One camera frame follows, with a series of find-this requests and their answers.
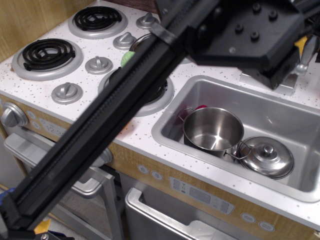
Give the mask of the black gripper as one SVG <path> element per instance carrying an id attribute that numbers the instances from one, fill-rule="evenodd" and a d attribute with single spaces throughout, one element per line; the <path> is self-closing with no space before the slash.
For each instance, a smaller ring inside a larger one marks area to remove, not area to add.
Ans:
<path id="1" fill-rule="evenodd" d="M 320 37 L 320 0 L 292 0 L 304 18 L 303 36 Z"/>

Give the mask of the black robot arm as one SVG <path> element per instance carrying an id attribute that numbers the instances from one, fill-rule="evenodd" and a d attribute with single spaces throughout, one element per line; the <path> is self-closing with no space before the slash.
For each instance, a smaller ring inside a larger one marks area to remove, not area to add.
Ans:
<path id="1" fill-rule="evenodd" d="M 32 231 L 105 150 L 109 165 L 264 240 L 320 234 L 320 66 L 294 95 L 241 79 L 300 58 L 288 0 L 180 0 L 168 16 L 103 0 L 0 64 L 7 127 L 40 162 L 2 200 L 10 233 Z"/>

